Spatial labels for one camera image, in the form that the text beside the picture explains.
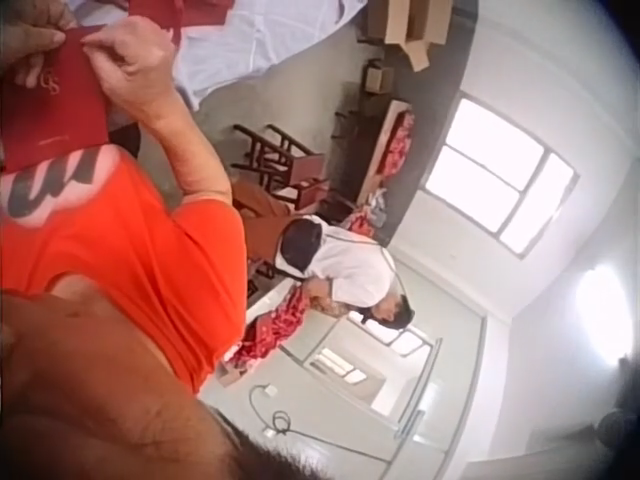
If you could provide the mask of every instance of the red envelope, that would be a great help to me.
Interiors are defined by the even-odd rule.
[[[129,15],[150,18],[165,30],[224,25],[233,5],[234,0],[129,0]]]
[[[100,27],[66,32],[47,54],[38,86],[28,89],[9,72],[2,81],[2,142],[7,172],[108,143],[107,103],[80,40]]]

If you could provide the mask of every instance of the orange t-shirt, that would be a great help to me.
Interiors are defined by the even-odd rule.
[[[169,213],[113,145],[5,174],[0,200],[3,289],[93,280],[193,392],[242,336],[246,247],[233,207],[201,200]]]

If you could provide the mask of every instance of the red fabric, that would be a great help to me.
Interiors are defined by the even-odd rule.
[[[64,45],[45,57],[38,86],[2,82],[2,141],[8,173],[108,142],[106,100],[80,39],[98,28],[67,31]]]
[[[153,20],[164,29],[224,25],[234,0],[129,0],[129,15]]]
[[[378,173],[383,177],[388,178],[395,175],[404,165],[409,148],[411,148],[414,121],[415,115],[411,111],[398,115],[378,169]]]
[[[298,330],[309,307],[309,298],[302,288],[292,287],[275,310],[260,315],[249,325],[230,363],[236,368],[244,368],[254,360],[266,358]]]
[[[373,226],[369,223],[369,216],[366,209],[359,209],[349,215],[344,221],[344,228],[350,232],[373,238],[376,233]]]

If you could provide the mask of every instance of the white cloth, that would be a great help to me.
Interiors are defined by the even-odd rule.
[[[316,216],[322,225],[322,241],[305,272],[290,266],[280,252],[275,266],[301,278],[330,279],[331,299],[354,307],[372,307],[387,294],[395,278],[395,263],[387,249],[370,238],[333,227]]]
[[[93,0],[67,0],[82,25],[127,15]],[[192,110],[213,90],[257,76],[351,20],[366,0],[236,0],[224,26],[183,29],[174,80]]]

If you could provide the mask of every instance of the bright window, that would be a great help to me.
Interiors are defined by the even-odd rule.
[[[524,255],[576,180],[576,172],[557,154],[463,98],[426,189]]]
[[[314,363],[319,363],[323,367],[328,368],[349,385],[357,385],[367,379],[366,373],[357,369],[340,355],[328,348],[323,348],[320,353],[316,355]]]
[[[347,317],[352,322],[358,324],[362,322],[363,318],[358,312],[349,312]],[[403,357],[411,355],[427,345],[424,335],[413,327],[408,327],[402,331],[392,330],[383,327],[377,322],[369,321],[365,324],[364,328],[381,343],[387,345],[391,350]]]

